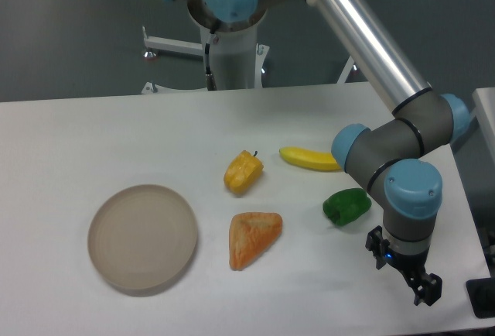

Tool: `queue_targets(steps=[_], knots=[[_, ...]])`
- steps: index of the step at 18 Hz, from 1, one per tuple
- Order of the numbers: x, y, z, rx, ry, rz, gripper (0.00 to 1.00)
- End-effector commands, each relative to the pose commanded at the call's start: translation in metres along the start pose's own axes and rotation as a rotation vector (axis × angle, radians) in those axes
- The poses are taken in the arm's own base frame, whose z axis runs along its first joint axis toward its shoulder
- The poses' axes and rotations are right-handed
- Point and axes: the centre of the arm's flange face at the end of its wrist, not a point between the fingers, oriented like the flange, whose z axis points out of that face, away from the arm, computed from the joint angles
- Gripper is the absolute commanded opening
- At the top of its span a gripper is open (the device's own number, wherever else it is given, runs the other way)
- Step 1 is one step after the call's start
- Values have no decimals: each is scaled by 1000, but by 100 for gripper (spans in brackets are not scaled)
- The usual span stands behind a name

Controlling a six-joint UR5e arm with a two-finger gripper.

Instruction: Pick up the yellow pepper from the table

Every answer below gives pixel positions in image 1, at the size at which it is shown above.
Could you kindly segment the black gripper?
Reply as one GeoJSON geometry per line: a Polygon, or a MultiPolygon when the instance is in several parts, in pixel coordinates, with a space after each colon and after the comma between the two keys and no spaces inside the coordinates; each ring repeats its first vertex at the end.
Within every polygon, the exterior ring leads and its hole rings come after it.
{"type": "Polygon", "coordinates": [[[415,306],[421,303],[431,306],[442,296],[442,278],[425,271],[431,239],[432,237],[428,237],[416,242],[407,242],[390,234],[383,237],[380,225],[367,233],[365,248],[372,252],[376,269],[389,265],[402,272],[415,295],[415,306]]]}

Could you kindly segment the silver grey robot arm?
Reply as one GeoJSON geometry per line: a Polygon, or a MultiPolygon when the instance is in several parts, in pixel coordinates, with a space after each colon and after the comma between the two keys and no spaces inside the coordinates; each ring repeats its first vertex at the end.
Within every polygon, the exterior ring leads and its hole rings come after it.
{"type": "MultiPolygon", "coordinates": [[[[208,90],[255,86],[255,45],[231,37],[255,29],[283,1],[186,0],[203,28],[208,90]]],[[[425,262],[442,203],[442,178],[422,157],[459,138],[469,112],[456,96],[432,90],[364,0],[305,2],[322,14],[393,115],[375,130],[348,125],[331,148],[343,170],[383,208],[383,223],[367,235],[367,250],[377,267],[392,266],[405,278],[416,303],[432,305],[442,294],[442,280],[425,271],[425,262]]]]}

